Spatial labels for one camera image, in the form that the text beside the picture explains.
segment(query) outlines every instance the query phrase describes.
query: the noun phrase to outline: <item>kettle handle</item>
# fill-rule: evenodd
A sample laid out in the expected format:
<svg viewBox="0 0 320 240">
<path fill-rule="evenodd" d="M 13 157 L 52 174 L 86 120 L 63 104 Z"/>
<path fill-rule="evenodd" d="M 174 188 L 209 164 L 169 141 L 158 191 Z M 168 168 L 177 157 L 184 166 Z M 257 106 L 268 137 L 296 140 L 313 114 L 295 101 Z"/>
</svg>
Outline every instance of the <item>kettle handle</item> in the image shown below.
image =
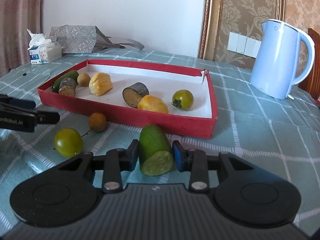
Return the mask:
<svg viewBox="0 0 320 240">
<path fill-rule="evenodd" d="M 308 61 L 307 61 L 306 68 L 298 77 L 296 77 L 293 80 L 292 85 L 299 84 L 309 75 L 313 67 L 313 62 L 315 60 L 315 43 L 313 42 L 312 38 L 308 34 L 306 34 L 304 31 L 299 30 L 298 28 L 295 28 L 295 29 L 299 32 L 301 40 L 306 44 L 308 48 Z"/>
</svg>

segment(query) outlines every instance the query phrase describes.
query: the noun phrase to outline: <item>curtain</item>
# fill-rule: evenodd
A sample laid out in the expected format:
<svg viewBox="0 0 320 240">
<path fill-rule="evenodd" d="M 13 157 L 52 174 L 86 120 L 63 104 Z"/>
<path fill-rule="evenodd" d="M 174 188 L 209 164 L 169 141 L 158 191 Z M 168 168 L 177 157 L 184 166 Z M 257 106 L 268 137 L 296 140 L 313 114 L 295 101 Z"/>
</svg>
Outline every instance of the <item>curtain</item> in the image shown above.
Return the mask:
<svg viewBox="0 0 320 240">
<path fill-rule="evenodd" d="M 0 0 L 0 77 L 30 61 L 30 35 L 40 32 L 40 0 Z"/>
</svg>

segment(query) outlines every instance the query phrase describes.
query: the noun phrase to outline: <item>cucumber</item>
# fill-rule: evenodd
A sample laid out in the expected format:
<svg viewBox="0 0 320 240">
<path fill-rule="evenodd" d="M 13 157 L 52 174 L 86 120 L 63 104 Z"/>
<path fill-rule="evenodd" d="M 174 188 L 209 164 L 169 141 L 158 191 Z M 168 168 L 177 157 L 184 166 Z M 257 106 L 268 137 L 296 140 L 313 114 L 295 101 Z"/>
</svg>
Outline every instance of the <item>cucumber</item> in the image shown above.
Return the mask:
<svg viewBox="0 0 320 240">
<path fill-rule="evenodd" d="M 71 70 L 68 73 L 65 73 L 63 76 L 59 77 L 54 84 L 52 85 L 52 92 L 58 93 L 59 91 L 59 87 L 60 87 L 60 83 L 64 78 L 72 78 L 76 83 L 77 83 L 77 78 L 79 76 L 78 71 L 76 70 Z"/>
<path fill-rule="evenodd" d="M 147 176 L 159 176 L 171 170 L 174 164 L 171 145 L 160 127 L 149 124 L 139 138 L 140 171 Z"/>
</svg>

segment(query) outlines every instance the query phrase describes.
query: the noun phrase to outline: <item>tissue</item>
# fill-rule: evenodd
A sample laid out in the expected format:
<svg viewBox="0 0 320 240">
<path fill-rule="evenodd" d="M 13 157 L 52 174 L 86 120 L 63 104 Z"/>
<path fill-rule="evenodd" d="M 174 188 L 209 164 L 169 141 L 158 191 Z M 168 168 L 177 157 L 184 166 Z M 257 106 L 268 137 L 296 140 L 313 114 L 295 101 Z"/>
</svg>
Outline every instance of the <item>tissue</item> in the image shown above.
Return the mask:
<svg viewBox="0 0 320 240">
<path fill-rule="evenodd" d="M 56 37 L 46 39 L 42 33 L 27 31 L 31 37 L 28 48 L 31 64 L 50 63 L 62 57 L 61 45 L 56 42 Z"/>
</svg>

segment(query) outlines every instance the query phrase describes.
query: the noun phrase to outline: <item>gold frame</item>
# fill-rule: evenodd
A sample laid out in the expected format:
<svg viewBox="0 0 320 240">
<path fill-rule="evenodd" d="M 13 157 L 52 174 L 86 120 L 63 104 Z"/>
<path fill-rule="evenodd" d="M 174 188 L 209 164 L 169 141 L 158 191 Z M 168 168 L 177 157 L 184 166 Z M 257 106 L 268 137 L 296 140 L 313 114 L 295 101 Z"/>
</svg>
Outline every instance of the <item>gold frame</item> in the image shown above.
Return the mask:
<svg viewBox="0 0 320 240">
<path fill-rule="evenodd" d="M 198 58 L 214 60 L 219 35 L 223 0 L 204 0 L 202 31 L 198 50 Z M 285 0 L 277 0 L 277 20 L 284 20 Z"/>
</svg>

